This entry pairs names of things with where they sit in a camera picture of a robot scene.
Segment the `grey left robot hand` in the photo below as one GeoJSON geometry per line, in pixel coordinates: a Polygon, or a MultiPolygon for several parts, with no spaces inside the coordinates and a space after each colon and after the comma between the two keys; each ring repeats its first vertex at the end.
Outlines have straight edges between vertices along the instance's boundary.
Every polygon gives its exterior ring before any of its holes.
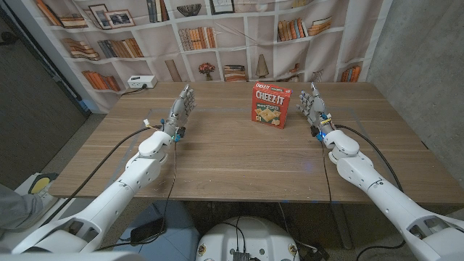
{"type": "Polygon", "coordinates": [[[189,84],[180,92],[179,97],[174,101],[165,120],[163,131],[170,136],[174,136],[179,128],[182,128],[188,121],[188,117],[195,108],[195,93],[189,84]]]}

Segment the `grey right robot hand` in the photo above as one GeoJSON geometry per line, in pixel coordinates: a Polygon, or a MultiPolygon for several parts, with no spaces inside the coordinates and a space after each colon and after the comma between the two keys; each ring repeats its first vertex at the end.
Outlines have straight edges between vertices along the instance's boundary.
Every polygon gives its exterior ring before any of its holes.
{"type": "Polygon", "coordinates": [[[331,114],[327,112],[326,105],[320,97],[316,85],[311,82],[310,87],[311,92],[301,92],[299,95],[300,103],[296,107],[307,118],[311,135],[322,141],[327,134],[335,130],[335,127],[331,121],[331,114]]]}

